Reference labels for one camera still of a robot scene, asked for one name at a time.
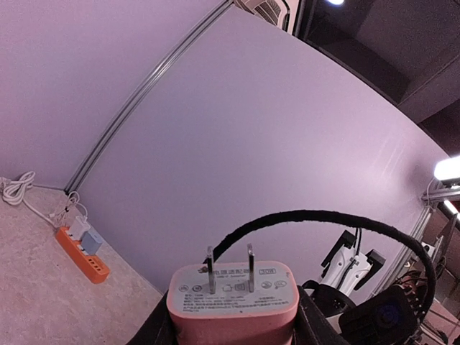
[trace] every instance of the fluorescent light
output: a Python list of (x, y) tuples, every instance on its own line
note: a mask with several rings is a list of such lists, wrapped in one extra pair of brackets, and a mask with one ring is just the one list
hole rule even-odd
[(327, 2), (330, 2), (333, 5), (342, 5), (344, 3), (344, 0), (327, 0)]
[(440, 181), (460, 178), (460, 156), (442, 160), (436, 164), (434, 177)]
[(456, 207), (452, 205), (452, 203), (449, 200), (444, 201), (444, 205), (447, 207), (447, 209), (452, 212), (452, 214), (458, 213)]

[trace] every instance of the dark ceiling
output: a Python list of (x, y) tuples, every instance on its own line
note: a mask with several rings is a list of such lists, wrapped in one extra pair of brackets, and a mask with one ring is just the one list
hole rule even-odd
[(301, 27), (303, 41), (460, 154), (460, 0), (307, 0)]

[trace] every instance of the speckled tabletop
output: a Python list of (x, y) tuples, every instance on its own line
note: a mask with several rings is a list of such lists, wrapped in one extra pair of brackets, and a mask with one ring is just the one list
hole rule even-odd
[[(45, 188), (26, 195), (44, 214), (66, 198)], [(111, 273), (94, 285), (56, 242), (48, 223), (23, 204), (0, 199), (0, 345), (128, 342), (161, 294), (108, 244), (98, 256)]]

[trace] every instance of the pink power adapter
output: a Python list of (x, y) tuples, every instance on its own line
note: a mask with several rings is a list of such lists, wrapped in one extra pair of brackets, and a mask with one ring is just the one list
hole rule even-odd
[(299, 294), (289, 267), (276, 261), (213, 263), (179, 269), (167, 308), (179, 345), (288, 345)]

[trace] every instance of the plug prong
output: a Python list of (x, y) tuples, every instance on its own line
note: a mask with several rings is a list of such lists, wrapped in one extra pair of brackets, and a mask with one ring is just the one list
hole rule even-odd
[(214, 276), (214, 255), (213, 247), (208, 247), (208, 254), (206, 255), (206, 264), (208, 265), (208, 277), (209, 277), (209, 293), (216, 293), (216, 277)]
[(252, 244), (247, 245), (247, 254), (249, 257), (249, 292), (254, 292), (254, 251)]

